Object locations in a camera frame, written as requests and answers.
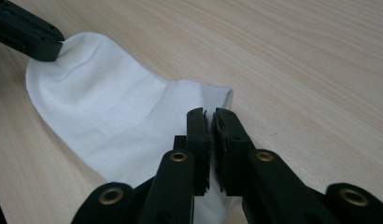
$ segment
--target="wood grain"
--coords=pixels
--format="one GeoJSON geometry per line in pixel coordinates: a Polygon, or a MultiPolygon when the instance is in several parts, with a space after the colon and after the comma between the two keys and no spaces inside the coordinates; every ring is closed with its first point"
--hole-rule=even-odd
{"type": "MultiPolygon", "coordinates": [[[[165,79],[231,86],[255,145],[306,185],[383,201],[383,1],[13,2],[65,37],[111,37],[165,79]]],[[[0,204],[8,223],[69,223],[104,180],[33,108],[27,62],[0,44],[0,204]]]]}

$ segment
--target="table surface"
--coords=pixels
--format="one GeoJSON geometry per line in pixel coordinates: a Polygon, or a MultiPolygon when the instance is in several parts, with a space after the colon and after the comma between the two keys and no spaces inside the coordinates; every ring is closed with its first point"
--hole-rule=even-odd
{"type": "MultiPolygon", "coordinates": [[[[231,86],[254,144],[307,186],[383,202],[383,1],[12,2],[65,38],[109,36],[165,79],[231,86]]],[[[69,223],[105,180],[39,117],[28,60],[0,44],[0,204],[8,223],[69,223]]],[[[227,223],[246,223],[239,205],[227,223]]]]}

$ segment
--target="brass grommet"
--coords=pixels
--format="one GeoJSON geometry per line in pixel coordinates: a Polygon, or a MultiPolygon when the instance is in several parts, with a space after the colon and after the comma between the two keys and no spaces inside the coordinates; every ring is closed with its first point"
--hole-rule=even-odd
{"type": "Polygon", "coordinates": [[[171,154],[172,161],[185,161],[188,159],[188,155],[184,152],[175,152],[171,154]]]}
{"type": "Polygon", "coordinates": [[[109,205],[118,202],[123,196],[122,189],[110,188],[106,189],[99,195],[99,202],[101,204],[109,205]]]}
{"type": "Polygon", "coordinates": [[[366,206],[369,201],[365,196],[354,189],[343,188],[339,190],[340,196],[348,203],[352,203],[357,206],[366,206]]]}
{"type": "Polygon", "coordinates": [[[268,152],[258,152],[256,153],[256,158],[261,161],[272,161],[274,159],[273,155],[268,152]]]}

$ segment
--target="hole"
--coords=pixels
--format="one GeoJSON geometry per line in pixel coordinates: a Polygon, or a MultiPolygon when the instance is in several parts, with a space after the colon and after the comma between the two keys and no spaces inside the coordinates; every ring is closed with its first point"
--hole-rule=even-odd
{"type": "Polygon", "coordinates": [[[303,217],[305,218],[305,221],[307,223],[311,223],[311,224],[321,224],[322,221],[320,220],[319,216],[313,214],[313,213],[305,213],[303,215],[303,217]]]}
{"type": "Polygon", "coordinates": [[[256,153],[256,158],[261,161],[272,161],[274,157],[268,152],[258,152],[256,153]]]}
{"type": "Polygon", "coordinates": [[[172,161],[185,161],[186,159],[188,159],[188,155],[186,155],[186,153],[176,152],[171,154],[172,161]]]}
{"type": "Polygon", "coordinates": [[[366,206],[369,201],[365,196],[354,189],[340,189],[340,196],[348,203],[352,203],[357,206],[366,206]]]}
{"type": "Polygon", "coordinates": [[[171,214],[168,212],[159,212],[154,221],[158,224],[167,224],[171,222],[171,214]]]}
{"type": "Polygon", "coordinates": [[[123,192],[120,188],[106,189],[99,195],[101,204],[109,205],[118,202],[122,198],[123,192]]]}

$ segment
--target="sock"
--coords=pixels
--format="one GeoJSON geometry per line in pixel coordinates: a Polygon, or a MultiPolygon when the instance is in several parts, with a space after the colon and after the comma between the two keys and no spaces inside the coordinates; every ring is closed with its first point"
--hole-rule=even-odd
{"type": "MultiPolygon", "coordinates": [[[[65,40],[55,62],[31,59],[26,87],[43,120],[82,161],[108,182],[133,188],[155,176],[174,136],[186,134],[188,111],[202,107],[210,119],[233,97],[228,87],[166,81],[94,33],[65,40]]],[[[221,223],[228,206],[211,177],[211,190],[196,197],[194,223],[221,223]]]]}

